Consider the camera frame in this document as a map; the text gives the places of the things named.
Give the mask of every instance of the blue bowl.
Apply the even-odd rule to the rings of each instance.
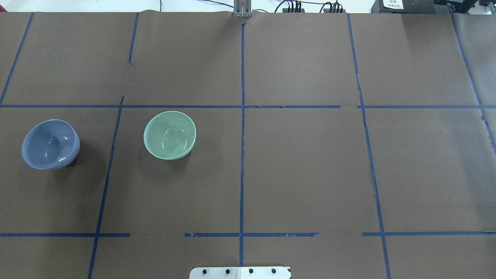
[[[35,169],[60,169],[74,161],[79,147],[79,137],[69,123],[46,120],[26,135],[22,143],[22,157]]]

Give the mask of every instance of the label with printed text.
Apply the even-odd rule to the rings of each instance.
[[[403,0],[382,0],[384,7],[390,9],[403,9]]]

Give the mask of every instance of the green bowl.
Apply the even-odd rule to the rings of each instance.
[[[191,118],[179,111],[166,111],[148,122],[143,134],[145,147],[163,160],[181,159],[193,149],[196,127]]]

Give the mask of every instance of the bowl rim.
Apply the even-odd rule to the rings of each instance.
[[[21,151],[22,151],[22,158],[24,159],[24,162],[26,162],[26,164],[28,164],[28,165],[29,165],[30,167],[32,167],[32,168],[39,169],[39,170],[49,170],[49,169],[52,169],[52,168],[54,168],[54,167],[59,167],[57,164],[53,164],[53,163],[48,164],[48,165],[47,165],[47,167],[39,167],[39,166],[33,165],[33,164],[32,164],[32,162],[31,162],[31,160],[27,160],[27,159],[26,159],[26,156],[24,155],[25,153],[27,153],[27,144],[28,144],[28,143],[26,142],[27,138],[28,138],[28,137],[29,137],[32,133],[34,133],[34,131],[35,131],[35,130],[39,127],[39,126],[43,125],[43,124],[44,124],[44,123],[46,123],[46,122],[51,122],[51,121],[62,122],[62,123],[64,123],[64,124],[66,124],[67,126],[69,126],[69,128],[72,130],[72,135],[74,136],[75,141],[74,141],[74,145],[72,146],[72,149],[71,149],[71,151],[70,151],[70,153],[69,153],[69,154],[72,154],[72,153],[76,150],[76,147],[78,146],[78,145],[77,145],[77,144],[75,144],[75,143],[77,142],[77,141],[76,141],[76,139],[78,139],[78,138],[79,138],[79,136],[77,135],[76,130],[74,129],[74,127],[72,127],[72,126],[71,126],[69,123],[67,123],[66,121],[64,121],[64,120],[60,120],[60,119],[48,119],[48,120],[45,120],[45,121],[43,121],[43,122],[40,122],[40,123],[38,123],[36,126],[34,126],[31,130],[29,130],[29,132],[28,132],[28,133],[26,134],[26,136],[24,137],[24,141],[22,142],[22,148],[21,148]]]
[[[147,134],[147,132],[149,131],[149,129],[151,127],[152,121],[155,120],[156,118],[158,118],[159,116],[161,116],[163,114],[166,114],[166,113],[179,113],[179,114],[182,114],[182,115],[186,116],[186,118],[191,122],[191,124],[193,124],[193,129],[194,129],[194,137],[193,137],[193,141],[191,142],[190,147],[188,149],[186,149],[183,153],[181,153],[179,156],[168,157],[168,158],[166,158],[166,157],[160,157],[160,156],[155,155],[153,152],[150,151],[150,148],[148,147],[148,144],[146,142],[146,134]],[[162,159],[162,160],[176,160],[176,159],[181,159],[182,157],[184,157],[186,154],[188,154],[193,149],[193,146],[194,146],[195,142],[196,142],[196,125],[194,124],[193,119],[191,119],[191,117],[189,117],[187,114],[185,114],[183,112],[180,112],[180,111],[176,111],[176,110],[168,110],[168,111],[164,111],[164,112],[161,112],[161,113],[155,115],[154,117],[152,117],[152,119],[150,119],[150,121],[148,121],[148,123],[146,124],[145,130],[143,132],[143,143],[145,144],[145,148],[148,151],[148,153],[150,153],[154,157],[157,157],[157,158]]]

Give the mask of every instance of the white floor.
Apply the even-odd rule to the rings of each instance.
[[[217,0],[218,2],[233,5],[233,0]],[[370,13],[374,0],[339,0],[349,13]],[[265,9],[274,12],[279,0],[252,0],[253,9]],[[46,12],[105,12],[143,10],[159,10],[160,0],[0,0],[0,4],[8,11],[46,11]],[[322,5],[304,3],[305,12],[319,12]],[[162,11],[232,11],[232,8],[201,0],[162,0]],[[487,7],[476,4],[470,10],[471,14],[491,13]]]

